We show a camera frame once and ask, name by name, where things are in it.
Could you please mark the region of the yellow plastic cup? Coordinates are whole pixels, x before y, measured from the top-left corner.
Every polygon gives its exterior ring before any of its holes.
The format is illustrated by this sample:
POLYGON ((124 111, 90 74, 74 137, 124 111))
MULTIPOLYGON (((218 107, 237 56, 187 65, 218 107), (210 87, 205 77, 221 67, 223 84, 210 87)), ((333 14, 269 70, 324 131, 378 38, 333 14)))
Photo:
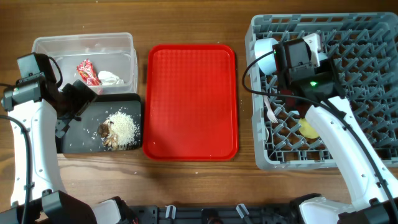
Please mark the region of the yellow plastic cup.
POLYGON ((298 129, 302 136, 309 139, 319 138, 320 135, 315 131, 315 129, 310 126, 308 121, 305 118, 300 118, 298 121, 300 128, 298 129))

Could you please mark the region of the white plastic fork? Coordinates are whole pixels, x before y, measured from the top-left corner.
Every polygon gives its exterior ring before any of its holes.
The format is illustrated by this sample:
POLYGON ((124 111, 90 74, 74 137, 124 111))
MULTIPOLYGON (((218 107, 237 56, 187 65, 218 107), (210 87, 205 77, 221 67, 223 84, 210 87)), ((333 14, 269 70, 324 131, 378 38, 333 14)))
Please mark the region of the white plastic fork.
POLYGON ((272 123, 278 123, 279 121, 278 121, 278 119, 276 118, 276 116, 275 116, 275 114, 274 114, 274 112, 273 112, 273 110, 272 110, 272 108, 271 108, 269 99, 268 99, 268 97, 267 97, 266 95, 263 96, 263 102, 264 102, 264 104, 265 104, 265 106, 266 106, 266 108, 267 108, 267 117, 268 117, 268 119, 269 119, 272 123))

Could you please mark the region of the red snack wrapper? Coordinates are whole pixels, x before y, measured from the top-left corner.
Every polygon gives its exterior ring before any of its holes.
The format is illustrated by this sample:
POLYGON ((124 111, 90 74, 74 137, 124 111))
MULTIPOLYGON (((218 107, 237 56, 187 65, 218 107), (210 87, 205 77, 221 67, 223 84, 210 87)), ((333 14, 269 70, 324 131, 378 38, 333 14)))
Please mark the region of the red snack wrapper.
POLYGON ((101 82, 96 75, 94 66, 89 59, 85 59, 77 67, 77 72, 88 86, 100 86, 101 82))

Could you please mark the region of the white napkin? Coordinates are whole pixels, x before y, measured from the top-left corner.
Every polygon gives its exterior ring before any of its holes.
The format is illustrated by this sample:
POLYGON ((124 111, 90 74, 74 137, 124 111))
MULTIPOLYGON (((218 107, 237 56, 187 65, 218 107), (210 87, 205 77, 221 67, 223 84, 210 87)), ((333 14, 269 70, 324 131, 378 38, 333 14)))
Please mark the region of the white napkin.
POLYGON ((98 79, 102 85, 120 85, 124 84, 124 80, 119 78, 117 75, 108 72, 100 71, 98 74, 98 79))

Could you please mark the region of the food scraps with rice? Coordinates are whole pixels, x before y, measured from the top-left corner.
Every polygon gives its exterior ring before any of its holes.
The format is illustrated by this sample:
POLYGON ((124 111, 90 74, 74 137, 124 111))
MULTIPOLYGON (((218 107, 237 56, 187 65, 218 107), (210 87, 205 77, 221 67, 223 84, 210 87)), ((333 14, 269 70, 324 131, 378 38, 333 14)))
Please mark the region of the food scraps with rice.
POLYGON ((141 116, 126 107, 86 111, 62 139, 65 153, 126 151, 141 143, 141 116))

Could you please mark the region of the green bowl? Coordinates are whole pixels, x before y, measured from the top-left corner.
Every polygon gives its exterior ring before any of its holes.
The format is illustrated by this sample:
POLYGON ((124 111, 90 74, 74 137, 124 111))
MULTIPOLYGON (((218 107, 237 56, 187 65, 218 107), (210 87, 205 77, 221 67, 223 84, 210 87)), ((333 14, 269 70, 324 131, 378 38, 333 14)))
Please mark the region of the green bowl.
POLYGON ((324 53, 324 52, 319 52, 319 53, 318 53, 318 59, 319 59, 319 61, 321 62, 321 61, 323 61, 323 60, 328 59, 328 56, 327 56, 327 54, 324 53))

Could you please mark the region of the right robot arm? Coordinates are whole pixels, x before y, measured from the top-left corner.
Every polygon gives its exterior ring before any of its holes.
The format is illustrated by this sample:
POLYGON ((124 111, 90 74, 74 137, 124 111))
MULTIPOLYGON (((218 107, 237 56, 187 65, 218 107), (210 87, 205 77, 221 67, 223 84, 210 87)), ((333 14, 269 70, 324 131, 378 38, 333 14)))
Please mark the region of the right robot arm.
POLYGON ((271 42, 279 95, 319 134, 338 166, 354 212, 340 223, 397 223, 397 179, 385 167, 356 121, 338 71, 304 39, 271 42))

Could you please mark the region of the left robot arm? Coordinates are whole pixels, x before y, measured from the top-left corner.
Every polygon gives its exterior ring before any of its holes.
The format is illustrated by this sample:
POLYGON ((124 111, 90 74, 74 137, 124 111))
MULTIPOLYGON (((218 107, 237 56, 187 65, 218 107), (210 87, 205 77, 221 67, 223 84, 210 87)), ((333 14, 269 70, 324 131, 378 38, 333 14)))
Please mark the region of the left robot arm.
POLYGON ((77 80, 58 89, 44 73, 29 75, 4 90, 4 119, 14 135, 16 179, 11 208, 1 223, 96 223, 92 208, 65 193, 57 162, 56 137, 78 119, 96 93, 77 80))

